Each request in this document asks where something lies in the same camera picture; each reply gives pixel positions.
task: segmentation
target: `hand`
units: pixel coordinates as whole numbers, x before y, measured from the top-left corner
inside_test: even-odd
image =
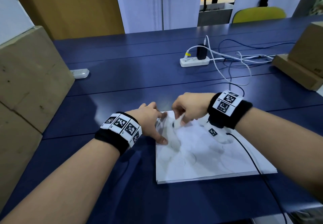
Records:
[[[157,109],[155,102],[150,103],[148,106],[144,103],[138,109],[131,110],[126,113],[133,116],[138,121],[143,135],[152,137],[159,144],[168,144],[168,141],[161,136],[155,128],[157,118],[166,117],[167,112],[161,113]]]
[[[200,119],[207,114],[207,108],[215,93],[185,93],[180,95],[172,105],[175,119],[184,112],[182,125],[194,119]]]

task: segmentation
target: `stack of paper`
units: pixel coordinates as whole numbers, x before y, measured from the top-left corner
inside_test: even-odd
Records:
[[[174,112],[158,120],[156,129],[168,140],[168,145],[156,145],[156,181],[158,184],[206,180],[258,174],[244,148],[228,135],[227,144],[220,144],[210,133],[192,121],[174,130]],[[245,146],[261,173],[277,173],[277,169],[244,137],[231,130]]]

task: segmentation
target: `cardboard box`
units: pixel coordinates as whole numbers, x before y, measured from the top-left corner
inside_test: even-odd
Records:
[[[288,54],[276,55],[272,65],[309,90],[317,91],[323,85],[323,78],[290,60]]]
[[[323,77],[323,22],[312,22],[297,40],[289,59]]]
[[[0,102],[44,132],[74,77],[36,26],[0,46]]]
[[[0,211],[73,83],[43,27],[0,45]]]
[[[0,212],[42,138],[22,117],[0,103]]]

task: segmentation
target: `yellow chair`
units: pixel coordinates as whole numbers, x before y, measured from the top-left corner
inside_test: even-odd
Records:
[[[254,7],[242,9],[233,17],[232,23],[254,22],[286,18],[286,13],[278,7]]]

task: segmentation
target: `blue table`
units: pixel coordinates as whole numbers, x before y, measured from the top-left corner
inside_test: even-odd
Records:
[[[226,38],[254,46],[295,42],[312,21],[323,16],[218,25],[150,33],[56,41],[70,69],[88,68],[90,76],[76,80],[44,132],[1,217],[32,191],[45,177],[86,144],[98,126],[116,110],[130,110],[156,101],[161,110],[184,92],[220,92],[228,84],[213,64],[182,68],[185,51],[210,37],[211,47]],[[292,45],[265,50],[226,41],[224,53],[281,54]],[[226,78],[248,82],[245,68],[218,63]],[[323,135],[323,97],[305,90],[270,65],[252,67],[245,97],[255,107],[295,122]],[[232,86],[232,90],[241,92]],[[304,189],[281,173],[267,176],[286,211],[317,206]],[[155,143],[141,137],[117,162],[88,223],[221,223],[279,213],[262,179],[257,176],[224,178],[157,185]]]

